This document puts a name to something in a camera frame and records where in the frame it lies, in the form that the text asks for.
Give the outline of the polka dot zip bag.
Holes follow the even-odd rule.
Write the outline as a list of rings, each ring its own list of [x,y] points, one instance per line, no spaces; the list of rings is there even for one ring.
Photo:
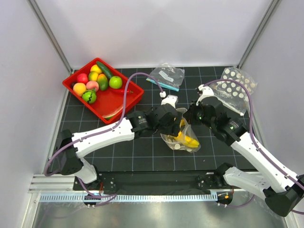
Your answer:
[[[191,125],[184,117],[180,121],[180,132],[177,137],[161,134],[161,138],[172,150],[184,150],[190,153],[197,152],[201,148]]]
[[[239,84],[242,84],[250,94],[253,94],[257,88],[257,81],[247,72],[236,67],[226,67],[220,79],[221,82],[210,85],[214,95],[229,109],[244,116],[249,108],[249,99]]]

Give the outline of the yellow banana bunch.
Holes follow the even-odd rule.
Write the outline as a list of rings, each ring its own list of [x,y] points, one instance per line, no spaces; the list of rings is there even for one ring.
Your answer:
[[[191,126],[184,119],[182,119],[180,122],[180,131],[178,133],[178,136],[174,136],[173,138],[175,141],[188,148],[196,149],[200,146],[200,143],[196,139]]]

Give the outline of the small striped watermelon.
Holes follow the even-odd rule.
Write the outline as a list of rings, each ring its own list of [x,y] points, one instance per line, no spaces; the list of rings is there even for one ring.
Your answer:
[[[97,99],[97,95],[95,90],[87,90],[82,94],[82,99],[88,103],[88,104],[93,104],[96,99]]]

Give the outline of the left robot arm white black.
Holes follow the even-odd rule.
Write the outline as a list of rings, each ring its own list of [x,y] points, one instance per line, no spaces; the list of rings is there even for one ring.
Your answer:
[[[97,168],[85,159],[88,154],[155,133],[177,136],[181,119],[181,112],[170,104],[164,104],[146,112],[134,111],[113,124],[91,131],[74,134],[64,131],[62,145],[55,153],[59,161],[58,172],[63,176],[74,175],[90,190],[96,190],[101,179]]]

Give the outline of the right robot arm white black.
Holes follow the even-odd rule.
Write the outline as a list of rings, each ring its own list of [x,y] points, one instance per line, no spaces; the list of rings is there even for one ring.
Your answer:
[[[303,199],[303,175],[296,174],[276,159],[238,118],[229,117],[216,97],[192,103],[183,117],[191,125],[208,127],[218,140],[239,152],[261,174],[257,177],[224,163],[214,176],[217,187],[233,185],[251,192],[281,217],[286,217]]]

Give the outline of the black grid mat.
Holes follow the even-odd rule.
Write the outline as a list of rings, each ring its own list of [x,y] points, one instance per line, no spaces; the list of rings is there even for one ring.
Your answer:
[[[196,87],[220,79],[228,66],[182,67],[185,78],[178,92],[166,90],[168,95],[178,96],[178,108],[188,108],[191,101],[197,99]],[[147,111],[161,103],[157,85],[146,81],[144,76],[132,79],[144,90],[142,100],[133,107],[133,111]],[[59,132],[68,129],[72,133],[90,131],[105,124],[98,119],[70,92],[65,98],[65,108]],[[125,141],[96,150],[85,159],[94,164],[99,171],[188,171],[215,170],[227,162],[243,171],[253,171],[254,166],[231,147],[216,139],[203,125],[192,126],[201,148],[194,153],[171,150],[160,134],[151,137]]]

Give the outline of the red chili pepper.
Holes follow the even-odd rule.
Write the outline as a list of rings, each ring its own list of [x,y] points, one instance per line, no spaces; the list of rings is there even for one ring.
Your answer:
[[[110,88],[110,90],[113,92],[113,93],[116,93],[116,94],[124,94],[125,90],[124,89],[113,89],[113,88]],[[127,90],[126,91],[127,94],[132,94],[133,91],[132,90]]]

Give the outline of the watermelon slice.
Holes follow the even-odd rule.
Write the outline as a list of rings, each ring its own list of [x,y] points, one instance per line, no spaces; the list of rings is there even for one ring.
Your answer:
[[[116,108],[115,110],[111,111],[108,114],[103,115],[102,117],[106,120],[110,120],[111,118],[113,118],[115,115],[117,115],[118,113],[120,113],[123,110],[123,104],[120,105],[118,108]]]

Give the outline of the red plastic tray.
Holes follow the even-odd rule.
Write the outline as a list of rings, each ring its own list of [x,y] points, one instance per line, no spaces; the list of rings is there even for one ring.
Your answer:
[[[85,66],[83,66],[82,68],[80,68],[78,71],[76,71],[75,73],[73,73],[68,78],[66,78],[62,82],[62,84],[71,92],[71,94],[77,100],[79,100],[85,107],[87,107],[91,112],[93,112],[105,124],[111,124],[111,123],[114,123],[114,122],[116,122],[116,121],[119,120],[119,118],[122,115],[122,111],[120,113],[118,113],[117,115],[115,115],[110,120],[106,120],[102,116],[105,115],[105,114],[110,113],[113,110],[115,110],[120,105],[123,105],[124,95],[113,93],[110,90],[110,88],[106,89],[105,91],[99,90],[98,92],[96,92],[96,95],[97,95],[96,101],[93,104],[88,104],[81,97],[79,97],[73,91],[73,88],[71,87],[71,85],[76,82],[76,77],[79,74],[81,74],[81,73],[88,74],[90,72],[91,67],[93,65],[95,65],[97,61],[100,61],[103,64],[105,64],[110,69],[110,71],[113,73],[114,76],[119,76],[122,79],[122,81],[123,81],[122,88],[125,87],[125,84],[126,84],[128,78],[126,76],[124,76],[122,73],[120,73],[118,70],[114,69],[108,63],[106,63],[105,61],[103,61],[102,59],[100,59],[98,57],[95,58],[95,59],[93,59],[89,63],[87,63]]]

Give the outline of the green red mango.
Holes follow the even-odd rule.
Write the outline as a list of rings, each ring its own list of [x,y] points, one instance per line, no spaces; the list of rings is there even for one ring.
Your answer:
[[[99,84],[99,89],[101,91],[104,91],[104,90],[106,90],[109,87],[109,82],[108,82],[108,79],[105,76],[105,74],[100,74],[97,77],[97,83]]]

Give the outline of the green cucumber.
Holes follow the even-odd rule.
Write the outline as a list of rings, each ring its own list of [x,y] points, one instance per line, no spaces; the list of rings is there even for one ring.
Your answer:
[[[97,61],[96,64],[109,80],[113,77],[113,73],[110,71],[110,69],[105,64],[103,64],[100,61]]]

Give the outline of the pink peach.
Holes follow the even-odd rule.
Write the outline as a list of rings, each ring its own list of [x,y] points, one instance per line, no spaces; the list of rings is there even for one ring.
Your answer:
[[[86,84],[87,90],[94,90],[97,92],[99,90],[99,84],[96,81],[88,81]]]

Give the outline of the orange peach fruit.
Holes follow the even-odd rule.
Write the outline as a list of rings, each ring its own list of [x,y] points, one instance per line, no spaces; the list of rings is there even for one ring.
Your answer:
[[[87,91],[86,85],[84,83],[75,83],[73,86],[73,91],[81,97],[84,92]]]

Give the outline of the red apple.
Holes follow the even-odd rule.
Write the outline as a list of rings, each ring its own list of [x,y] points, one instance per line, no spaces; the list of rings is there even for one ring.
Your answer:
[[[79,74],[79,75],[76,77],[76,81],[77,81],[78,83],[83,83],[83,84],[86,85],[86,84],[88,83],[89,79],[88,79],[87,74],[81,73],[81,74]]]

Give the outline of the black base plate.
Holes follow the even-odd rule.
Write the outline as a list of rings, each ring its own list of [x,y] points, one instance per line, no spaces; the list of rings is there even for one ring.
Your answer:
[[[118,195],[201,195],[231,191],[212,171],[112,171],[100,172],[103,191]]]

